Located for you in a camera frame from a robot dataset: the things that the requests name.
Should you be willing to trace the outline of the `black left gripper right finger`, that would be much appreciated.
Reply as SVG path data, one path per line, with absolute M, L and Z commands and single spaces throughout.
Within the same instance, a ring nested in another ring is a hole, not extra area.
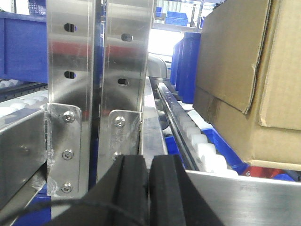
M 222 226 L 178 155 L 155 156 L 150 170 L 151 226 Z

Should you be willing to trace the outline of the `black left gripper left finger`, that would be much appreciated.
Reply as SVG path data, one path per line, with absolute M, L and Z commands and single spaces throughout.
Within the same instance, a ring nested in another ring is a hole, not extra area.
M 142 156 L 119 156 L 84 197 L 81 225 L 147 225 L 147 180 Z

